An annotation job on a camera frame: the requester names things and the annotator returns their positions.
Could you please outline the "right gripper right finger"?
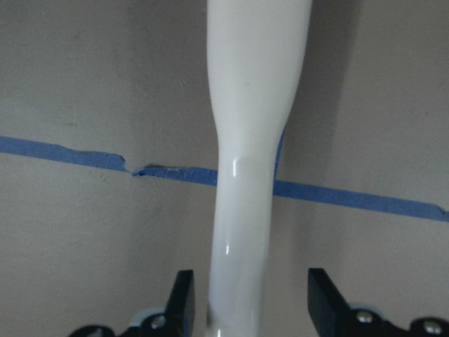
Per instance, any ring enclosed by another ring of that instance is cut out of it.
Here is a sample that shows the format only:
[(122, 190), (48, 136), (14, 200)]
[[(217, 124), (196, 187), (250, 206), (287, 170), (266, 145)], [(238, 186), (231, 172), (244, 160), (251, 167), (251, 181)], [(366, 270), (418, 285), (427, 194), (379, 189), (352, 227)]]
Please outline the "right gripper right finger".
[(319, 336), (447, 336), (448, 320), (414, 319), (402, 329), (368, 308), (352, 307), (323, 268), (308, 269), (307, 308)]

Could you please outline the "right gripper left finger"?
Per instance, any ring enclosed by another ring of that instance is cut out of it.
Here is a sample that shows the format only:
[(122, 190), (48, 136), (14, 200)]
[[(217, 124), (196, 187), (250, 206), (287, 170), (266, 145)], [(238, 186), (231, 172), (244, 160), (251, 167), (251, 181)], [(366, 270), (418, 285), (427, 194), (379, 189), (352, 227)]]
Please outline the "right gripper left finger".
[(195, 319), (194, 272), (177, 273), (166, 306), (137, 313), (120, 336), (191, 336)]

